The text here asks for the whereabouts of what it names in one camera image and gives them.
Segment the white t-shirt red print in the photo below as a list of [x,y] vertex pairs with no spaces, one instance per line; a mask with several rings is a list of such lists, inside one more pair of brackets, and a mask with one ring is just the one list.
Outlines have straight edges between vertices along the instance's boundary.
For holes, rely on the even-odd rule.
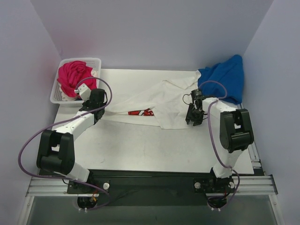
[[161,129],[188,129],[185,118],[189,100],[184,95],[197,89],[200,77],[200,72],[194,72],[186,78],[162,80],[131,97],[115,95],[104,119]]

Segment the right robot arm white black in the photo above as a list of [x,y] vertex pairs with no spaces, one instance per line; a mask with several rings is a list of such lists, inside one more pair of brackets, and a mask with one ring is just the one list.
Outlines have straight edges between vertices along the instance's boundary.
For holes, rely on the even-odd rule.
[[209,138],[217,158],[210,171],[208,187],[219,191],[224,185],[234,188],[231,180],[234,167],[241,154],[254,142],[249,111],[238,109],[217,97],[205,96],[200,89],[185,94],[189,99],[186,124],[194,127],[208,123]]

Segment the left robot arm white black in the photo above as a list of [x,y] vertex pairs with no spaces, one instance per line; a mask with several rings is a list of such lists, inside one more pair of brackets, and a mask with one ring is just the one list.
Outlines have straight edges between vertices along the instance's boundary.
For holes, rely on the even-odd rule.
[[75,140],[102,118],[106,103],[105,90],[93,89],[89,99],[77,112],[75,120],[55,130],[43,131],[37,154],[37,167],[78,180],[80,190],[84,193],[91,192],[95,182],[89,178],[90,171],[75,161]]

